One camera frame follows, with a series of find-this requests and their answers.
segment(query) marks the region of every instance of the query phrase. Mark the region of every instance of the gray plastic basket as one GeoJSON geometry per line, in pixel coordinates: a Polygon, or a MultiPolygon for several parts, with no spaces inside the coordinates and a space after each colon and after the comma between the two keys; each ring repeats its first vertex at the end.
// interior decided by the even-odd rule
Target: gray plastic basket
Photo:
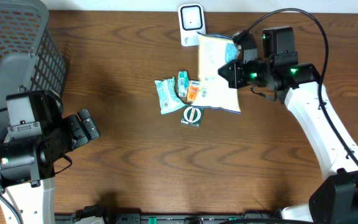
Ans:
{"type": "MultiPolygon", "coordinates": [[[[60,96],[67,69],[47,29],[49,12],[39,0],[0,0],[0,109],[6,96],[53,90],[60,96]]],[[[0,113],[0,132],[9,124],[0,113]]]]}

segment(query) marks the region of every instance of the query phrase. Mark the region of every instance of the blue packet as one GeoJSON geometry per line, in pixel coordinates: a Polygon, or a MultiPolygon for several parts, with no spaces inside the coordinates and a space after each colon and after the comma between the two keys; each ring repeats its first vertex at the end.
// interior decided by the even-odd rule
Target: blue packet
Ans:
{"type": "Polygon", "coordinates": [[[185,106],[175,93],[175,77],[154,82],[160,98],[161,114],[171,113],[185,106]]]}
{"type": "Polygon", "coordinates": [[[178,95],[179,97],[186,97],[189,90],[189,77],[186,71],[178,74],[178,95]]]}

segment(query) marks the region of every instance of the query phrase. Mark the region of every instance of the wooden table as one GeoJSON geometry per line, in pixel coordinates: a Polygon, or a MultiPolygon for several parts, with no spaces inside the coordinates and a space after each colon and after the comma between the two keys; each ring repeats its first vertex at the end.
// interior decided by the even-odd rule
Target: wooden table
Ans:
{"type": "MultiPolygon", "coordinates": [[[[232,35],[261,15],[206,13],[207,30],[232,35]]],[[[358,143],[358,15],[316,17],[330,46],[325,85],[358,143]]],[[[253,29],[260,55],[262,29],[284,25],[294,28],[300,62],[321,70],[321,34],[301,14],[253,29]]],[[[307,202],[323,182],[294,116],[249,88],[239,90],[241,115],[206,110],[200,128],[180,124],[182,110],[160,114],[154,80],[180,70],[197,79],[198,48],[181,46],[177,13],[53,11],[49,27],[71,63],[65,115],[89,109],[102,134],[69,153],[73,166],[56,178],[56,212],[96,203],[155,213],[274,210],[307,202]]]]}

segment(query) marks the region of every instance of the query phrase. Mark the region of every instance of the dark green packet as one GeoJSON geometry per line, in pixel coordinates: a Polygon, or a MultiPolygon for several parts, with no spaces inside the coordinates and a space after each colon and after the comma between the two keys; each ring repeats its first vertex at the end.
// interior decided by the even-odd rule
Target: dark green packet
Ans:
{"type": "Polygon", "coordinates": [[[203,108],[195,108],[191,105],[186,105],[180,122],[198,128],[201,125],[203,114],[204,114],[203,108]]]}

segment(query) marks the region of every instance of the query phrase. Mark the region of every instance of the white wall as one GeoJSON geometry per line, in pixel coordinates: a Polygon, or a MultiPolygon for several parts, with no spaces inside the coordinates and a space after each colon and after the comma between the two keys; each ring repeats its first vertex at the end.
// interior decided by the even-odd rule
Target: white wall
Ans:
{"type": "Polygon", "coordinates": [[[176,11],[200,3],[206,12],[270,12],[297,7],[308,12],[358,13],[358,0],[41,0],[50,10],[176,11]]]}

